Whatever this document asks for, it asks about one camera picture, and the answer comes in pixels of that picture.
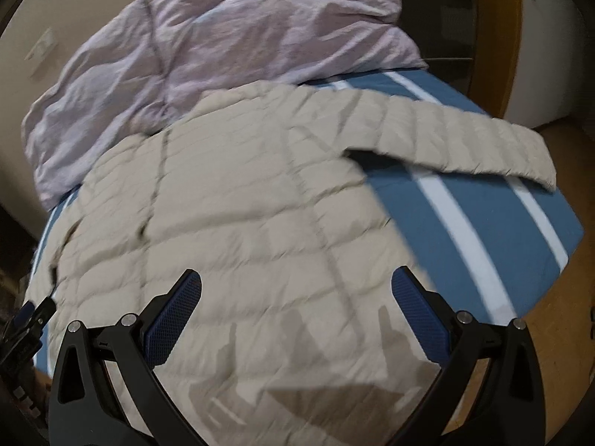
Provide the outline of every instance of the blue gripper pad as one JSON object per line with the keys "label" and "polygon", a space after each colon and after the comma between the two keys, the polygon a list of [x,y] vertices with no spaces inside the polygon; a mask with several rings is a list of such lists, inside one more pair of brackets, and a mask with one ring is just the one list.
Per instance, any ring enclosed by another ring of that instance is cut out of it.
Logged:
{"label": "blue gripper pad", "polygon": [[165,363],[196,308],[202,292],[200,275],[188,274],[145,333],[145,361],[154,368]]}
{"label": "blue gripper pad", "polygon": [[393,273],[391,282],[393,297],[409,322],[426,357],[444,368],[450,357],[448,330],[406,270],[407,268],[402,266]]}

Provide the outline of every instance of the brown floor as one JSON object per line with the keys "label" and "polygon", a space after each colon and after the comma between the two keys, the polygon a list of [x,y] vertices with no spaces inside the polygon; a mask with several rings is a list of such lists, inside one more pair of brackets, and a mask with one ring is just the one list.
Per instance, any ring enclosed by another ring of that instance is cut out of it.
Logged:
{"label": "brown floor", "polygon": [[[590,338],[590,309],[595,304],[595,142],[568,119],[540,133],[556,165],[557,184],[585,230],[560,278],[525,317],[541,367],[550,439],[582,399],[595,361],[595,341]],[[464,421],[486,365],[478,366],[462,410],[447,430]]]}

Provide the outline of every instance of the pink blanket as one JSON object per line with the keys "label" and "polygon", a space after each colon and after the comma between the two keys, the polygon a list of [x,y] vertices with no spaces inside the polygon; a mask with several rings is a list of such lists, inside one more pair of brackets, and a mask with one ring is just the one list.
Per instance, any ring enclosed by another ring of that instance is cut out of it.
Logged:
{"label": "pink blanket", "polygon": [[424,67],[401,0],[136,0],[83,44],[23,120],[51,209],[124,137],[155,133],[205,90]]}

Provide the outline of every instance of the blue bed sheet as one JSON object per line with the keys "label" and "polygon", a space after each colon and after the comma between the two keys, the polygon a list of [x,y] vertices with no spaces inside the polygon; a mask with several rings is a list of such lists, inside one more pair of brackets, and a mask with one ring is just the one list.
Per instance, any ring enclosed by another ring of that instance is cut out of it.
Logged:
{"label": "blue bed sheet", "polygon": [[[422,70],[338,75],[308,85],[372,89],[483,113]],[[581,224],[559,190],[549,193],[516,178],[440,174],[389,159],[364,165],[364,171],[436,291],[454,310],[468,310],[481,321],[505,324],[525,315],[582,238]],[[32,274],[51,227],[77,195],[75,188],[53,209]],[[45,346],[36,364],[51,372]]]}

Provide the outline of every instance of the wall outlet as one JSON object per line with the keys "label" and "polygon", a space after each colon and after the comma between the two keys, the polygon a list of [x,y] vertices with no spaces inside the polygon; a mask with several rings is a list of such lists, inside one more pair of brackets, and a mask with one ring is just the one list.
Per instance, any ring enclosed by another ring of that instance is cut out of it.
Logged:
{"label": "wall outlet", "polygon": [[29,67],[29,76],[33,75],[39,66],[48,57],[50,52],[56,48],[58,41],[54,31],[49,28],[40,39],[35,43],[33,48],[29,50],[29,53],[25,57],[25,62]]}

